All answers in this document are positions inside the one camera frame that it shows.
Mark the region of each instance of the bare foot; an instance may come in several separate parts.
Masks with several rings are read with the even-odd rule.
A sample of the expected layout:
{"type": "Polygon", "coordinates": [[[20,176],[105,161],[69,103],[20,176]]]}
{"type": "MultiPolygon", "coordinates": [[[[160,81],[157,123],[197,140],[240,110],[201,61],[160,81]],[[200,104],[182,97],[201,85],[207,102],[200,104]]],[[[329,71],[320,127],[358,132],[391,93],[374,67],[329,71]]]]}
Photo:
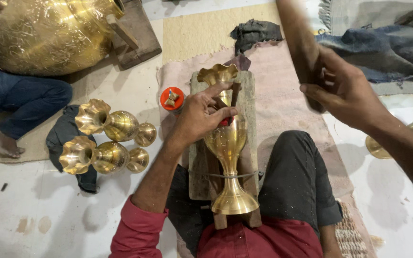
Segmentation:
{"type": "Polygon", "coordinates": [[[20,154],[24,153],[25,149],[17,147],[15,139],[10,138],[0,131],[0,154],[12,158],[20,158],[20,154]]]}

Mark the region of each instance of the red shirt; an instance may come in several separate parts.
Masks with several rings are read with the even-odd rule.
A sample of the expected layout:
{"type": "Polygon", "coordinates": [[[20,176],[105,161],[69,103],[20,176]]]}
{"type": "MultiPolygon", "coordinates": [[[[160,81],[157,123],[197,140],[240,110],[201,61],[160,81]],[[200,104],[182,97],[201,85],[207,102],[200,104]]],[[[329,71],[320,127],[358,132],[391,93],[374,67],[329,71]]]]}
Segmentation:
{"type": "MultiPolygon", "coordinates": [[[[161,258],[156,249],[164,213],[143,211],[128,198],[112,239],[109,258],[161,258]]],[[[262,226],[248,228],[242,223],[215,230],[209,225],[202,233],[198,258],[304,258],[323,257],[321,244],[312,227],[298,220],[262,218],[262,226]]]]}

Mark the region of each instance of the man's left hand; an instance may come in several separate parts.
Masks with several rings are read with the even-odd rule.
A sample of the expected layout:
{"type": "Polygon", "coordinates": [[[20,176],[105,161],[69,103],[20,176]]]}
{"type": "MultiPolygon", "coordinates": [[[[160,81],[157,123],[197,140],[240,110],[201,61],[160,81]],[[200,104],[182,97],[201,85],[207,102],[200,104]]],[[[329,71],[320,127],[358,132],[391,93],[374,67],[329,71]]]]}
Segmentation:
{"type": "Polygon", "coordinates": [[[169,135],[171,140],[186,148],[213,131],[224,118],[237,115],[236,107],[219,110],[213,107],[216,104],[213,97],[231,88],[232,83],[220,82],[197,94],[187,96],[183,112],[169,135]]]}

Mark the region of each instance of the orange bottle cap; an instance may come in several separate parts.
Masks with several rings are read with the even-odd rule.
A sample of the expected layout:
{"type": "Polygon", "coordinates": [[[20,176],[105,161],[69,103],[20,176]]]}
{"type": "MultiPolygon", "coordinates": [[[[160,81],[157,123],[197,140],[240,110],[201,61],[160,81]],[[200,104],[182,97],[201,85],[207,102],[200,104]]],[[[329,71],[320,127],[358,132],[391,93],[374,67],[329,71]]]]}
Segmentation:
{"type": "Polygon", "coordinates": [[[176,110],[178,109],[184,102],[184,93],[182,90],[180,90],[179,88],[176,87],[170,87],[165,89],[162,92],[162,95],[160,96],[160,105],[162,105],[162,107],[166,110],[176,110]],[[176,94],[179,95],[179,98],[177,100],[175,100],[175,106],[171,106],[171,105],[166,105],[165,102],[167,101],[168,97],[170,96],[170,90],[172,90],[172,92],[175,92],[176,94]]]}

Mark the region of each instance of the person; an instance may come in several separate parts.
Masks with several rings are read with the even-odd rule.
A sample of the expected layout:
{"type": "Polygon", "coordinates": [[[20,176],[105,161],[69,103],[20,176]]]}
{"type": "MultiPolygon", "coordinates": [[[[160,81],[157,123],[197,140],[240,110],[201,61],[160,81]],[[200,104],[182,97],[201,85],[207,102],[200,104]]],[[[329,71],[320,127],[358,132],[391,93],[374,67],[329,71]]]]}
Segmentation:
{"type": "MultiPolygon", "coordinates": [[[[360,69],[323,47],[320,61],[330,83],[301,85],[300,90],[341,122],[374,138],[413,182],[413,132],[387,111],[360,69]]],[[[178,160],[223,118],[238,113],[233,107],[210,108],[212,97],[229,87],[216,84],[187,97],[152,167],[123,206],[110,258],[162,257],[156,245],[167,216],[192,255],[201,258],[342,257],[334,226],[340,211],[324,162],[305,132],[284,132],[275,143],[258,197],[261,227],[237,222],[217,231],[208,225],[211,211],[188,199],[188,173],[177,167],[178,160]]]]}
{"type": "Polygon", "coordinates": [[[13,112],[0,122],[0,154],[19,158],[25,149],[16,141],[65,107],[71,97],[67,82],[0,70],[0,112],[13,112]]]}

